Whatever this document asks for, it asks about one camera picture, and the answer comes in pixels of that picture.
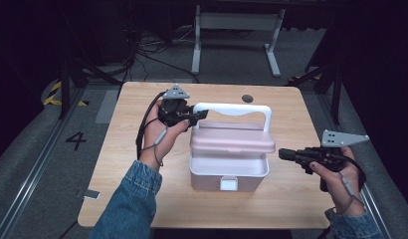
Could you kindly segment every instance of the yellow tape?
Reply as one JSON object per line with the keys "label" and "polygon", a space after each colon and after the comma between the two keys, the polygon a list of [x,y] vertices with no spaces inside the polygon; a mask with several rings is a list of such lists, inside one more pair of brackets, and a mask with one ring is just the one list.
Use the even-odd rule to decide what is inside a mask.
{"label": "yellow tape", "polygon": [[[49,95],[47,96],[46,100],[43,102],[43,105],[53,105],[53,106],[61,106],[62,101],[55,101],[53,98],[55,97],[56,92],[58,89],[61,87],[62,82],[61,80],[57,79],[56,83],[53,85],[52,89],[49,92]],[[80,101],[78,103],[79,107],[87,107],[90,104],[89,101]]]}

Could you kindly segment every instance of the wooden table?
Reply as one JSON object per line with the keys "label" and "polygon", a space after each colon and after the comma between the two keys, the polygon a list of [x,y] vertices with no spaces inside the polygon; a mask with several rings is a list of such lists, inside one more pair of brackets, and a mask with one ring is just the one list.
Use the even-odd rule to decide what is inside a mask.
{"label": "wooden table", "polygon": [[[142,117],[155,96],[173,84],[126,83],[118,99],[90,190],[99,191],[97,200],[86,199],[79,215],[82,226],[92,227],[136,158],[135,139]],[[191,98],[188,106],[200,102],[252,104],[272,109],[271,134],[277,148],[303,149],[319,146],[319,140],[300,91],[286,87],[233,85],[179,85]],[[250,114],[242,121],[263,122]],[[209,114],[207,120],[227,120]],[[157,194],[157,213],[152,227],[165,228],[325,228],[323,212],[333,204],[328,193],[319,190],[319,177],[308,175],[291,161],[270,153],[270,172],[254,192],[197,191],[191,187],[189,171],[189,129],[178,137],[160,169],[162,187]]]}

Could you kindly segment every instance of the gray carpet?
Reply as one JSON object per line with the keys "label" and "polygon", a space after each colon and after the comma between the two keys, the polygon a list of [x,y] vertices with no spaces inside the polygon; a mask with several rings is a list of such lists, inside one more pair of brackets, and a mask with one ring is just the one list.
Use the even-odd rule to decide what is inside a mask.
{"label": "gray carpet", "polygon": [[[282,73],[280,78],[273,78],[263,51],[263,45],[270,40],[270,34],[254,32],[238,35],[226,31],[205,33],[202,37],[201,67],[197,79],[202,84],[282,86],[290,77],[305,73],[304,68],[323,33],[313,30],[281,32],[275,48]],[[192,51],[193,43],[186,41],[150,57],[189,71]],[[115,77],[122,79],[123,74]],[[195,82],[194,77],[184,71],[141,56],[137,56],[126,80]],[[310,89],[313,84],[314,82],[308,82],[300,88],[315,129],[320,135],[324,129],[334,129],[337,125],[332,123],[328,113],[330,93],[317,96]],[[50,87],[45,89],[45,96],[49,90]],[[83,202],[78,193],[88,188],[93,174],[117,90],[118,87],[109,86],[104,81],[93,80],[83,91],[82,100],[89,101],[90,104],[87,107],[74,106],[30,200],[24,205],[24,210],[11,230],[10,238],[59,238],[63,234],[65,238],[88,237],[90,228],[83,228],[77,223],[74,227],[71,226],[77,221]],[[49,143],[48,138],[59,123],[59,113],[60,107],[46,106],[0,158],[0,223],[44,146]],[[339,129],[364,134],[363,126],[345,90],[342,91],[339,119]],[[67,142],[67,139],[79,132],[83,133],[86,142],[81,142],[76,150],[77,144]],[[390,238],[408,238],[408,205],[388,176],[373,146],[370,142],[362,143],[356,145],[354,151],[368,175],[367,185]],[[320,232],[321,230],[310,229],[292,230],[292,235],[294,239],[316,238]]]}

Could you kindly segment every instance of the finger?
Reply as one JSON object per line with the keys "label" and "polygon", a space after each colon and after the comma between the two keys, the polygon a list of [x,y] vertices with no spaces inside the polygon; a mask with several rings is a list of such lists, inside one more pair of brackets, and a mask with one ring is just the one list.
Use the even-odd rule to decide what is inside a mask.
{"label": "finger", "polygon": [[158,100],[155,104],[156,104],[158,107],[160,107],[162,102],[163,102],[162,100]]}
{"label": "finger", "polygon": [[332,181],[334,178],[336,178],[336,174],[334,172],[328,170],[318,162],[312,162],[309,166],[313,172],[318,174],[326,182]]}
{"label": "finger", "polygon": [[170,128],[170,131],[173,132],[175,136],[179,136],[181,133],[185,132],[189,127],[189,119],[180,121],[176,125]]}
{"label": "finger", "polygon": [[350,147],[348,146],[341,148],[341,154],[343,154],[343,156],[347,156],[355,160],[355,156],[353,155],[352,149],[350,149]]}

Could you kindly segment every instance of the wrist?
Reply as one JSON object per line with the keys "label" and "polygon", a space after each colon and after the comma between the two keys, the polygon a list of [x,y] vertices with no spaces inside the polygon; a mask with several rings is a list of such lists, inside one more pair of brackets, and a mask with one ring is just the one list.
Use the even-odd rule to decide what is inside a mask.
{"label": "wrist", "polygon": [[160,170],[160,163],[157,162],[152,148],[145,150],[138,160],[151,167],[155,171]]}
{"label": "wrist", "polygon": [[360,198],[351,196],[350,203],[336,204],[336,213],[344,216],[360,216],[365,213],[365,207]]}

